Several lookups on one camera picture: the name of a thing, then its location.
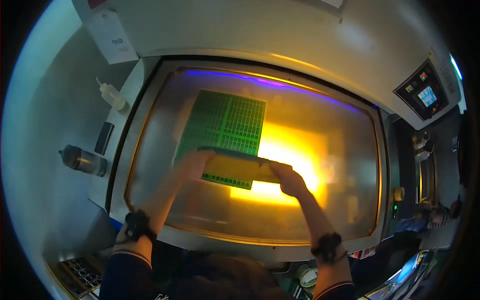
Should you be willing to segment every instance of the spray bottle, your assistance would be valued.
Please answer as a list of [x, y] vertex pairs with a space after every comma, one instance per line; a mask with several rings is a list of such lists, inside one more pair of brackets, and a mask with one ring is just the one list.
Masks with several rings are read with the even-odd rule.
[[107, 101], [108, 104], [112, 105], [116, 110], [120, 110], [125, 106], [125, 99], [120, 95], [120, 92], [111, 85], [103, 84], [98, 78], [96, 81], [100, 85], [100, 92], [102, 92], [102, 98]]

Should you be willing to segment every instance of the touchscreen display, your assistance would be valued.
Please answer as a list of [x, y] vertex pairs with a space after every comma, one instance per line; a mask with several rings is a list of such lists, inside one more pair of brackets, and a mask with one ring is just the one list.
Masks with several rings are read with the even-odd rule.
[[437, 96], [435, 95], [430, 86], [424, 88], [423, 91], [421, 91], [417, 96], [420, 98], [420, 100], [426, 107], [429, 107], [435, 101], [437, 101]]

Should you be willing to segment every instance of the black smartphone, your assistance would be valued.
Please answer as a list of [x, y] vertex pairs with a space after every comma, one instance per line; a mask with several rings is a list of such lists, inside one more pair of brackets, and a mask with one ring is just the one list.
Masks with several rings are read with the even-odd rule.
[[108, 140], [110, 138], [110, 135], [112, 134], [112, 131], [113, 131], [113, 124], [104, 122], [102, 126], [102, 130], [100, 131], [100, 134], [98, 135], [98, 139], [96, 141], [95, 152], [97, 152], [100, 155], [105, 154], [105, 149], [107, 148]]

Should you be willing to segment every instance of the blue light strip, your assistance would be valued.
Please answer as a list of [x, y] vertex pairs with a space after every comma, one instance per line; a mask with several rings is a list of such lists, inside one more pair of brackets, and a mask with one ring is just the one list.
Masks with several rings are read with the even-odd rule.
[[458, 69], [458, 66], [456, 65], [456, 61], [451, 54], [450, 54], [450, 61], [452, 62], [453, 67], [455, 67], [455, 70], [456, 70], [456, 73], [458, 74], [458, 77], [460, 77], [460, 80], [462, 80], [462, 74], [460, 73], [460, 70]]
[[400, 273], [402, 271], [402, 269], [398, 270], [398, 272], [396, 272], [395, 274], [392, 275], [392, 277], [390, 277], [388, 280], [391, 280], [393, 277], [397, 276], [398, 273]]
[[186, 73], [203, 73], [203, 74], [214, 74], [214, 75], [221, 75], [221, 76], [230, 76], [230, 77], [237, 77], [237, 78], [241, 78], [243, 80], [248, 80], [248, 81], [255, 81], [257, 84], [260, 84], [260, 85], [267, 85], [269, 87], [274, 87], [274, 88], [278, 88], [278, 89], [290, 89], [290, 90], [294, 90], [296, 92], [300, 92], [300, 93], [307, 93], [307, 94], [311, 94], [311, 95], [314, 95], [316, 97], [320, 97], [320, 98], [323, 98], [325, 100], [328, 100], [330, 102], [334, 102], [336, 104], [340, 104], [340, 105], [343, 105], [349, 109], [352, 109], [354, 111], [359, 111], [358, 109], [356, 109], [355, 107], [351, 106], [351, 105], [348, 105], [346, 103], [343, 103], [341, 101], [338, 101], [336, 99], [332, 99], [330, 97], [327, 97], [327, 96], [324, 96], [324, 95], [321, 95], [321, 94], [318, 94], [318, 93], [315, 93], [315, 92], [310, 92], [310, 91], [307, 91], [307, 90], [304, 90], [304, 89], [301, 89], [301, 88], [298, 88], [298, 87], [294, 87], [294, 86], [291, 86], [291, 85], [288, 85], [288, 84], [282, 84], [282, 83], [279, 83], [279, 82], [276, 82], [276, 81], [271, 81], [271, 80], [268, 80], [268, 79], [263, 79], [263, 78], [257, 78], [257, 77], [250, 77], [250, 76], [246, 76], [246, 75], [243, 75], [243, 74], [232, 74], [232, 73], [223, 73], [223, 72], [212, 72], [212, 71], [199, 71], [199, 70], [187, 70], [185, 71]]

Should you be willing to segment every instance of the green pcb panel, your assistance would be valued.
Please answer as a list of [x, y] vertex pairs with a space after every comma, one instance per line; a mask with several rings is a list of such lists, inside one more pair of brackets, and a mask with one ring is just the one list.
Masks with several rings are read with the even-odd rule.
[[[175, 155], [201, 146], [214, 146], [251, 155], [258, 154], [265, 102], [236, 95], [200, 90]], [[252, 181], [203, 174], [208, 181], [250, 190]]]

